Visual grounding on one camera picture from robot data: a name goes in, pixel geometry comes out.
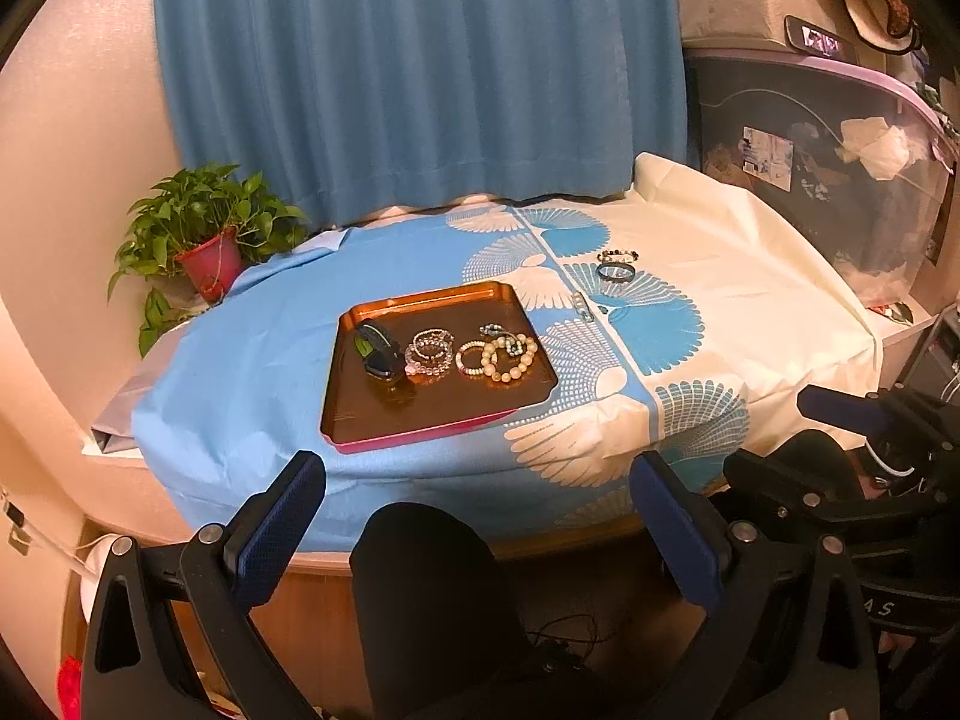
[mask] black cable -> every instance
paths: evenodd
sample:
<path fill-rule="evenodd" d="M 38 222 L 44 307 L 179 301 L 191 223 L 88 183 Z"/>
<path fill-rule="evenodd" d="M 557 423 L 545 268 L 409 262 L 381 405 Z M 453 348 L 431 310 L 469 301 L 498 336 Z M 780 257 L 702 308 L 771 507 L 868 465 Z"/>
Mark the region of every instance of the black cable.
<path fill-rule="evenodd" d="M 589 622 L 587 623 L 589 625 L 589 627 L 587 628 L 587 631 L 589 632 L 589 638 L 563 637 L 562 635 L 553 635 L 553 634 L 544 635 L 544 631 L 546 631 L 547 628 L 550 628 L 554 625 L 558 625 L 559 623 L 562 623 L 562 622 L 568 622 L 569 620 L 576 620 L 581 617 L 585 617 L 587 618 L 587 620 L 589 620 Z M 585 613 L 584 611 L 581 611 L 580 613 L 568 614 L 568 615 L 565 615 L 564 617 L 557 617 L 556 619 L 550 620 L 549 622 L 546 622 L 543 625 L 541 625 L 541 627 L 539 627 L 539 629 L 536 631 L 527 631 L 527 635 L 529 635 L 530 637 L 533 637 L 533 644 L 535 647 L 537 644 L 539 644 L 539 641 L 541 640 L 541 638 L 550 638 L 551 640 L 561 641 L 566 644 L 585 644 L 587 645 L 587 651 L 585 651 L 584 654 L 582 654 L 581 656 L 581 659 L 585 661 L 593 653 L 593 650 L 597 644 L 604 644 L 612 640 L 613 638 L 616 638 L 618 635 L 620 635 L 623 629 L 630 622 L 630 619 L 631 619 L 630 615 L 625 615 L 624 618 L 617 625 L 613 626 L 611 630 L 604 637 L 600 637 L 600 631 L 597 625 L 596 618 L 590 613 Z"/>

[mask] bracelet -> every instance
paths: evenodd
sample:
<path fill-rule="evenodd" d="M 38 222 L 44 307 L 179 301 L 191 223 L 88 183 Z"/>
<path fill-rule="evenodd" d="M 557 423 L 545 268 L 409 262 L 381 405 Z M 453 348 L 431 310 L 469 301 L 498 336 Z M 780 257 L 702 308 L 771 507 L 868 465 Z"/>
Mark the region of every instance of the bracelet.
<path fill-rule="evenodd" d="M 502 324 L 484 324 L 480 327 L 480 335 L 494 338 L 494 342 L 502 349 L 506 349 L 511 357 L 520 357 L 523 354 L 523 341 L 519 336 L 505 330 Z"/>
<path fill-rule="evenodd" d="M 630 263 L 605 262 L 597 266 L 597 275 L 613 284 L 629 284 L 637 275 L 637 269 Z"/>
<path fill-rule="evenodd" d="M 453 333 L 439 327 L 421 330 L 403 352 L 403 359 L 408 376 L 443 376 L 453 363 Z"/>
<path fill-rule="evenodd" d="M 483 364 L 480 367 L 467 367 L 464 365 L 464 354 L 467 354 L 471 349 L 484 349 L 486 347 L 486 341 L 467 341 L 463 346 L 457 349 L 457 356 L 455 359 L 457 370 L 461 372 L 464 376 L 482 376 L 483 375 Z M 490 357 L 487 357 L 487 360 L 490 364 L 496 365 L 496 351 L 491 354 Z"/>
<path fill-rule="evenodd" d="M 618 259 L 620 257 L 630 257 L 629 260 Z M 640 259 L 640 255 L 635 251 L 621 251 L 618 248 L 605 248 L 602 252 L 597 254 L 597 259 L 602 263 L 635 263 Z"/>
<path fill-rule="evenodd" d="M 507 353 L 510 354 L 511 357 L 520 357 L 520 361 L 510 370 L 504 371 L 503 373 L 500 373 L 496 369 L 496 352 L 498 349 L 507 349 L 507 336 L 499 336 L 496 341 L 487 341 L 483 346 L 483 354 L 480 357 L 481 365 L 483 365 L 483 374 L 495 382 L 507 384 L 507 382 L 520 378 L 534 362 L 534 355 L 538 349 L 536 341 L 532 338 L 527 338 L 522 333 L 518 333 L 515 336 L 510 334 L 510 336 L 520 344 L 522 354 L 510 354 L 508 351 Z"/>
<path fill-rule="evenodd" d="M 443 359 L 448 349 L 453 348 L 453 333 L 449 330 L 433 328 L 430 330 L 421 330 L 410 341 L 413 348 L 413 354 L 419 357 L 423 362 L 435 362 Z"/>

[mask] beaded bracelet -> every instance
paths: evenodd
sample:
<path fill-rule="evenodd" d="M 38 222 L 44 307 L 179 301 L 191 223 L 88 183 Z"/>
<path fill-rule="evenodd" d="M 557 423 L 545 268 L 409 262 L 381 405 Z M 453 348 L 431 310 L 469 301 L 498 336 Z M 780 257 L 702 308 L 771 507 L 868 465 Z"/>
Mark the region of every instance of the beaded bracelet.
<path fill-rule="evenodd" d="M 640 259 L 640 255 L 635 251 L 621 251 L 618 248 L 605 248 L 602 252 L 597 254 L 597 260 L 602 263 L 621 263 L 621 262 L 632 262 L 635 263 Z"/>
<path fill-rule="evenodd" d="M 522 333 L 518 333 L 515 336 L 512 336 L 511 334 L 511 337 L 520 344 L 520 350 L 522 350 L 522 354 L 512 354 L 510 351 L 508 351 L 507 335 L 499 336 L 495 341 L 488 341 L 487 343 L 484 343 L 483 354 L 480 357 L 480 362 L 481 365 L 483 365 L 484 375 L 490 377 L 495 382 L 503 382 L 506 384 L 514 379 L 518 379 L 527 372 L 530 365 L 533 365 L 534 355 L 538 349 L 536 341 L 534 341 L 532 338 L 527 338 Z M 520 357 L 520 362 L 518 362 L 517 365 L 512 367 L 510 370 L 500 373 L 496 369 L 496 353 L 498 349 L 503 349 L 512 358 Z"/>
<path fill-rule="evenodd" d="M 480 367 L 467 367 L 464 364 L 464 354 L 467 354 L 471 349 L 483 349 L 486 346 L 486 341 L 467 341 L 463 346 L 457 349 L 457 356 L 455 359 L 457 370 L 461 372 L 464 376 L 482 376 L 483 375 L 483 365 Z M 493 352 L 493 355 L 488 358 L 488 360 L 496 365 L 496 352 Z"/>
<path fill-rule="evenodd" d="M 453 363 L 453 333 L 439 327 L 421 330 L 403 352 L 403 359 L 408 376 L 443 376 Z"/>

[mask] red object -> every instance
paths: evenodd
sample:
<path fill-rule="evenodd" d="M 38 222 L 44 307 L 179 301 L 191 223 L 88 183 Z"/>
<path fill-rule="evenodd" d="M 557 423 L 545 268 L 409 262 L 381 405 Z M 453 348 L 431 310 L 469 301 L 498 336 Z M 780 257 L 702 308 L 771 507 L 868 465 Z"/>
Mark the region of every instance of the red object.
<path fill-rule="evenodd" d="M 227 230 L 192 250 L 174 255 L 207 303 L 216 303 L 236 281 L 243 266 L 235 230 Z"/>
<path fill-rule="evenodd" d="M 72 656 L 56 672 L 56 697 L 64 720 L 80 720 L 80 661 Z"/>

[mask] pearl bracelet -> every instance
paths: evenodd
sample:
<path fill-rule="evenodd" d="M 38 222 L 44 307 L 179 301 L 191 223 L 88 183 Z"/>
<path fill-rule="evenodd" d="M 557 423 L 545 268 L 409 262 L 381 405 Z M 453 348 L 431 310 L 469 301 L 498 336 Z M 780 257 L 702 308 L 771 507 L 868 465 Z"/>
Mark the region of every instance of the pearl bracelet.
<path fill-rule="evenodd" d="M 518 349 L 514 350 L 522 350 L 522 354 L 512 354 L 511 351 L 508 350 L 508 338 L 506 335 L 498 337 L 495 341 L 488 341 L 483 345 L 483 354 L 480 357 L 480 364 L 483 365 L 483 374 L 489 376 L 495 382 L 503 382 L 506 384 L 514 379 L 518 379 L 527 372 L 530 365 L 533 365 L 534 355 L 538 349 L 536 341 L 532 338 L 527 338 L 522 333 L 518 333 L 517 336 L 512 336 L 512 339 L 518 344 Z M 520 357 L 520 362 L 510 370 L 500 373 L 496 369 L 496 353 L 498 349 L 503 349 L 510 357 Z"/>
<path fill-rule="evenodd" d="M 467 341 L 463 346 L 457 349 L 456 364 L 457 370 L 466 376 L 482 376 L 483 375 L 483 365 L 481 367 L 467 367 L 464 365 L 464 354 L 467 354 L 471 349 L 483 349 L 486 346 L 486 343 L 483 341 Z M 491 362 L 493 365 L 496 365 L 496 352 L 493 352 L 493 355 L 487 358 L 488 362 Z"/>

